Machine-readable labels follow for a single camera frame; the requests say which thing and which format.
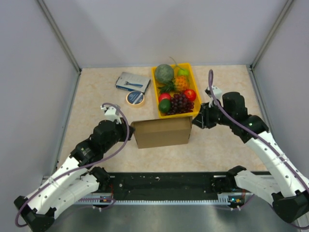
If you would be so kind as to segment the brown cardboard box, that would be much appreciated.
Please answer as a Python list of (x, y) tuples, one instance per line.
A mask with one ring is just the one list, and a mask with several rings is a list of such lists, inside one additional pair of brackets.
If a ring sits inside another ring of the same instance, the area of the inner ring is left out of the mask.
[(139, 149), (170, 145), (183, 145), (189, 142), (192, 118), (177, 117), (134, 121), (134, 137)]

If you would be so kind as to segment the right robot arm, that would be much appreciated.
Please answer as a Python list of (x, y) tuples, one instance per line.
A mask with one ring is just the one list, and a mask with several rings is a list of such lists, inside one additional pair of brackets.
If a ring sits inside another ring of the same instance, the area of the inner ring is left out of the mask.
[(210, 90), (206, 93), (210, 102), (201, 104), (193, 124), (201, 129), (217, 125), (228, 126), (242, 142), (255, 152), (273, 182), (253, 174), (242, 166), (227, 171), (223, 183), (215, 181), (216, 190), (228, 188), (248, 190), (270, 204), (285, 222), (292, 223), (309, 211), (309, 180), (291, 163), (277, 145), (265, 122), (256, 115), (248, 114), (244, 97), (238, 92), (228, 92), (220, 102)]

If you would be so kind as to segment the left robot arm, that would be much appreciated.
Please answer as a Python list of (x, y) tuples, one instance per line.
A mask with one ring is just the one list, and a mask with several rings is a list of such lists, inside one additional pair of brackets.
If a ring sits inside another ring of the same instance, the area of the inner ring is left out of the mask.
[(116, 143), (126, 144), (134, 131), (123, 118), (99, 122), (89, 138), (80, 142), (38, 189), (15, 199), (18, 217), (22, 217), (32, 231), (44, 232), (82, 197), (96, 191), (112, 190), (110, 175), (96, 164)]

